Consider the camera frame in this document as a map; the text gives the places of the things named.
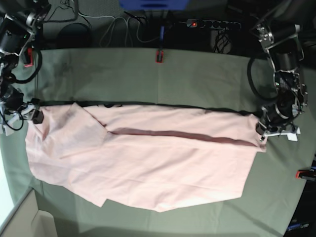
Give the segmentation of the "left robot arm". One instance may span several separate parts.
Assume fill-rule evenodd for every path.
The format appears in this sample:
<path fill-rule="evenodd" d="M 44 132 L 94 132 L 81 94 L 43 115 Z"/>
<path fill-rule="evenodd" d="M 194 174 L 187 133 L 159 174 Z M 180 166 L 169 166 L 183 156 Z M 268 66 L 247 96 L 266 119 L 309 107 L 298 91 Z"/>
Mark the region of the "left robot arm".
<path fill-rule="evenodd" d="M 304 52 L 299 32 L 314 4 L 314 0 L 282 0 L 259 17 L 250 30 L 271 63 L 276 87 L 273 98 L 264 97 L 257 91 L 251 75 L 255 59 L 251 58 L 247 65 L 250 88 L 266 102 L 256 124 L 261 141 L 281 135 L 287 136 L 289 141 L 297 141 L 301 133 L 294 120 L 308 104 L 308 91 L 301 75 L 300 62 L 304 59 Z"/>

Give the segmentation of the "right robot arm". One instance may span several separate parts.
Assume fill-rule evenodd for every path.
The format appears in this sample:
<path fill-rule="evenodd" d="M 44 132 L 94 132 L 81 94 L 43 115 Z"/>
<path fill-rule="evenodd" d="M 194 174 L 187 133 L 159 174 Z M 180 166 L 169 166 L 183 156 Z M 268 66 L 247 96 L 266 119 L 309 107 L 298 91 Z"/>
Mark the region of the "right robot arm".
<path fill-rule="evenodd" d="M 42 53 L 35 39 L 50 9 L 46 0 L 0 2 L 0 132 L 7 136 L 19 131 L 14 127 L 17 121 L 43 121 L 39 99 L 24 102 L 23 92 L 13 85 L 31 82 L 42 67 Z M 34 72 L 27 79 L 17 79 L 13 69 L 19 61 L 26 67 L 33 66 L 35 54 L 38 63 Z"/>

